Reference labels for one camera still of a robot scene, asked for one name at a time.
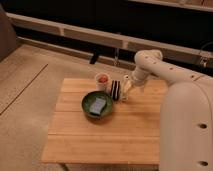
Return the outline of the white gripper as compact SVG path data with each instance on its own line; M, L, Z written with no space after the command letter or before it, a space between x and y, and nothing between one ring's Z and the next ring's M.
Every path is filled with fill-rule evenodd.
M136 79L132 75L125 75L123 81L123 93L128 94L136 87Z

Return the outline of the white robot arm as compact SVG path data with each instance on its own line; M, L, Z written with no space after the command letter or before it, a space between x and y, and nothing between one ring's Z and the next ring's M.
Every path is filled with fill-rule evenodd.
M123 98L151 74L168 84L160 109L159 171L213 171L213 77L167 63L159 50L141 50L134 60Z

